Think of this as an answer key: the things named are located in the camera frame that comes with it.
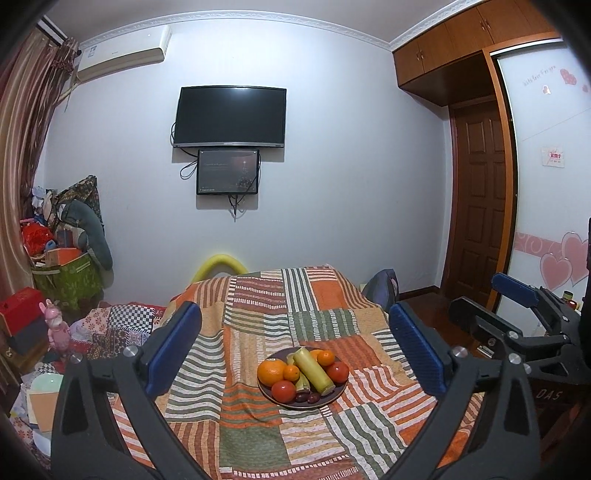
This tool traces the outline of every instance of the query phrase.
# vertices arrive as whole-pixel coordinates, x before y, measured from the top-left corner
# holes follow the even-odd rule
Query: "bolt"
[[[82,354],[80,352],[76,352],[70,355],[70,362],[77,365],[82,362]]]
[[[462,346],[455,346],[452,348],[452,354],[458,358],[466,358],[468,356],[468,350]]]
[[[511,362],[513,365],[519,365],[521,363],[521,357],[517,355],[517,353],[510,353],[509,362]]]
[[[124,356],[132,357],[132,356],[136,356],[137,354],[138,354],[138,348],[135,345],[129,345],[123,349]]]

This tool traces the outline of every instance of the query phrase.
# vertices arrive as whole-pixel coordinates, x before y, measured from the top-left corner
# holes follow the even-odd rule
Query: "ceiling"
[[[390,42],[450,3],[451,0],[60,0],[47,16],[64,33],[81,42],[143,20],[210,10],[299,15]]]

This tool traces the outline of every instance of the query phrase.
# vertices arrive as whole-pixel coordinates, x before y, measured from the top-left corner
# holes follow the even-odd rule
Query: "air conditioning unit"
[[[86,48],[78,66],[78,79],[88,82],[109,73],[164,61],[170,35],[170,27],[162,25],[126,33]]]

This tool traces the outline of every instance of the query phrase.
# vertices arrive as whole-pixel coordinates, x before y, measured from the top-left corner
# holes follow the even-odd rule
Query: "striped blanket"
[[[157,404],[184,447],[216,480],[378,479],[412,442],[436,400],[413,376],[382,310],[330,267],[289,268],[192,284],[203,327]],[[268,401],[256,368],[292,346],[330,349],[350,366],[345,393],[314,411]],[[480,407],[475,395],[444,462],[456,458]],[[114,406],[132,454],[150,465],[125,411]]]

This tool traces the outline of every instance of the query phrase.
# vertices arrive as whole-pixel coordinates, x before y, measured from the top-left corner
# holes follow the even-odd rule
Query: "stuffed animal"
[[[51,300],[47,299],[47,306],[39,303],[39,308],[43,315],[45,315],[45,322],[49,327],[47,337],[49,344],[61,356],[65,356],[70,347],[70,327],[61,317],[61,310],[57,308]]]

